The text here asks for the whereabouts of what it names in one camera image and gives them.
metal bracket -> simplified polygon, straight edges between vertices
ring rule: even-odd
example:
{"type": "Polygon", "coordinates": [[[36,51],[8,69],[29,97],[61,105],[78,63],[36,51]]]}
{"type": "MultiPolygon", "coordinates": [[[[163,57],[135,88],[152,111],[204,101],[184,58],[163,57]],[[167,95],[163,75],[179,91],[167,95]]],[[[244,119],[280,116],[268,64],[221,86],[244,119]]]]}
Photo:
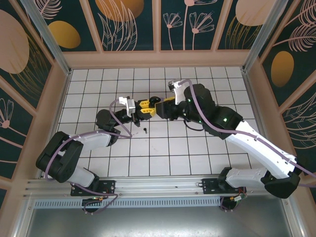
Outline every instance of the metal bracket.
{"type": "Polygon", "coordinates": [[[202,179],[200,187],[203,188],[204,194],[238,194],[239,189],[233,187],[226,187],[225,190],[222,190],[219,187],[218,179],[202,179]]]}
{"type": "MultiPolygon", "coordinates": [[[[115,180],[100,180],[97,193],[113,194],[115,191],[115,180]]],[[[70,195],[73,197],[99,197],[100,195],[88,193],[77,186],[71,187],[70,195]]]]}

